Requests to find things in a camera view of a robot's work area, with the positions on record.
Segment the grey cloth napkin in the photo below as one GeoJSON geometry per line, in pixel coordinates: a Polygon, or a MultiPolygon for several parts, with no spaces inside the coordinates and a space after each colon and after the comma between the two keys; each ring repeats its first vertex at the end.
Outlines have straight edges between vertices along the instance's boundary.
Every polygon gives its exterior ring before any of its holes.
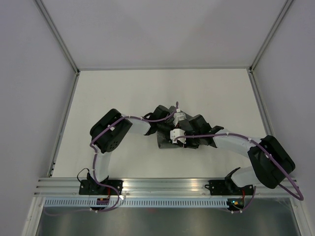
{"type": "MultiPolygon", "coordinates": [[[[175,106],[171,106],[167,109],[169,114],[174,115],[175,112],[182,112],[181,110],[177,109],[175,106]]],[[[186,119],[182,120],[178,123],[177,126],[174,126],[174,129],[180,128],[185,131],[185,135],[200,135],[201,131],[203,130],[202,126],[205,123],[204,117],[202,115],[195,115],[191,116],[186,114],[186,119]]],[[[167,120],[161,121],[159,123],[170,123],[173,124],[173,116],[168,118],[167,120]]],[[[160,149],[167,149],[167,148],[182,148],[182,143],[178,142],[177,144],[171,143],[157,143],[160,149]]]]}

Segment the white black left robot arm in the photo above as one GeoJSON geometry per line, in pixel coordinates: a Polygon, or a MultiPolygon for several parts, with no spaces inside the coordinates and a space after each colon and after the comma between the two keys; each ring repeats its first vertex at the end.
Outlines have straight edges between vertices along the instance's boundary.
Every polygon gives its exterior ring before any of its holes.
{"type": "Polygon", "coordinates": [[[162,105],[143,117],[126,116],[114,108],[108,111],[90,130],[90,147],[94,149],[90,189],[98,195],[106,192],[111,154],[127,133],[152,135],[159,124],[170,121],[174,114],[162,105]]]}

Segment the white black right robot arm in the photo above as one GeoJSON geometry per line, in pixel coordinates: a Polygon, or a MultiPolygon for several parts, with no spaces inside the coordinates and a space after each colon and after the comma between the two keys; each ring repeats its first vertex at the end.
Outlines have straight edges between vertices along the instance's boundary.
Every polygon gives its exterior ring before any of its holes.
{"type": "Polygon", "coordinates": [[[230,194],[259,183],[274,189],[284,179],[289,179],[295,170],[294,161],[274,136],[253,138],[231,132],[222,126],[212,127],[201,115],[181,120],[176,127],[179,134],[171,132],[174,144],[194,149],[201,145],[222,148],[249,159],[249,167],[238,167],[225,177],[224,187],[230,194]]]}

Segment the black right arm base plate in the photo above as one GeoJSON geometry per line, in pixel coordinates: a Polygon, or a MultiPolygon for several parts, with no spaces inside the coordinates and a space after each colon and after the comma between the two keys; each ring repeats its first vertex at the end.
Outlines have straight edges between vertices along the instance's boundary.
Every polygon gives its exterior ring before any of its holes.
{"type": "Polygon", "coordinates": [[[210,191],[211,196],[252,196],[254,192],[253,185],[238,187],[235,183],[223,179],[209,180],[204,187],[210,191]]]}

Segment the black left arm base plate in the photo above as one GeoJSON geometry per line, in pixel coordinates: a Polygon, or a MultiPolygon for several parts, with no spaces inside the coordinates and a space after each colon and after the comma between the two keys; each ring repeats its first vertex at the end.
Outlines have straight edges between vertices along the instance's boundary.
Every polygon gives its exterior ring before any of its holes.
{"type": "Polygon", "coordinates": [[[116,189],[119,194],[122,193],[123,189],[123,181],[120,179],[110,179],[102,182],[102,184],[106,184],[111,186],[105,187],[100,186],[93,181],[82,180],[79,188],[79,195],[91,195],[91,196],[100,196],[100,195],[110,195],[117,196],[116,189]]]}

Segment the aluminium frame rail front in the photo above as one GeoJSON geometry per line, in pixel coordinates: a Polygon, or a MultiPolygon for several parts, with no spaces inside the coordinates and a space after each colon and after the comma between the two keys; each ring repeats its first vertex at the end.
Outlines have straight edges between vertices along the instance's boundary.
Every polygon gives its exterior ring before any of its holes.
{"type": "MultiPolygon", "coordinates": [[[[205,185],[222,182],[223,178],[122,178],[122,186],[117,187],[125,197],[209,197],[210,190],[205,185]]],[[[33,190],[35,197],[78,197],[80,182],[76,178],[40,178],[33,190]]]]}

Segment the aluminium post back right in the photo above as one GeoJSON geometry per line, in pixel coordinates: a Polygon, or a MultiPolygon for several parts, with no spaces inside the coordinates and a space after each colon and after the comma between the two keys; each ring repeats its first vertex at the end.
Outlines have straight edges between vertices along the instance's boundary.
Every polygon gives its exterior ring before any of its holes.
{"type": "Polygon", "coordinates": [[[260,46],[256,56],[254,57],[251,65],[248,68],[249,73],[253,73],[255,68],[257,67],[258,63],[260,62],[262,56],[264,55],[267,47],[269,46],[270,42],[272,41],[273,37],[275,36],[277,30],[279,29],[282,21],[286,17],[288,11],[291,9],[292,5],[294,4],[295,0],[286,0],[281,7],[276,19],[274,20],[270,30],[268,31],[262,45],[260,46]]]}

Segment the aluminium post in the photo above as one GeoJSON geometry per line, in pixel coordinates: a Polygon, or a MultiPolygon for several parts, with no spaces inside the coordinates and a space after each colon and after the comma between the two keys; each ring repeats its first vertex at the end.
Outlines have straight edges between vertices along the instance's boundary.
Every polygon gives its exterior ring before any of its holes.
{"type": "Polygon", "coordinates": [[[58,31],[49,11],[47,10],[44,2],[42,0],[34,0],[33,1],[40,14],[42,15],[46,25],[48,26],[50,32],[52,33],[54,39],[56,40],[61,52],[63,53],[66,61],[69,63],[70,67],[74,71],[76,75],[79,74],[80,69],[76,65],[67,45],[65,44],[60,32],[58,31]]]}
{"type": "Polygon", "coordinates": [[[253,73],[255,68],[257,67],[258,63],[260,62],[262,56],[264,55],[267,47],[269,46],[270,42],[272,41],[273,37],[275,36],[277,30],[279,29],[282,21],[286,17],[288,11],[291,9],[292,5],[294,4],[295,0],[286,0],[281,7],[276,19],[274,20],[270,30],[268,31],[262,45],[260,46],[256,56],[254,57],[251,65],[248,68],[249,73],[253,73]]]}

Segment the aluminium post back left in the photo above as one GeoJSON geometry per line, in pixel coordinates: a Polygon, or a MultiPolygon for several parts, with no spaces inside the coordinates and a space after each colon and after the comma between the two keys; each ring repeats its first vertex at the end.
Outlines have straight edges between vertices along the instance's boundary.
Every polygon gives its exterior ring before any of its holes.
{"type": "Polygon", "coordinates": [[[42,0],[34,0],[33,1],[40,14],[42,15],[46,25],[48,26],[50,32],[52,33],[54,39],[56,40],[61,52],[63,53],[66,61],[69,63],[70,67],[74,71],[76,75],[79,74],[80,69],[76,65],[67,45],[65,44],[60,32],[58,31],[49,11],[47,10],[44,2],[42,0]]]}

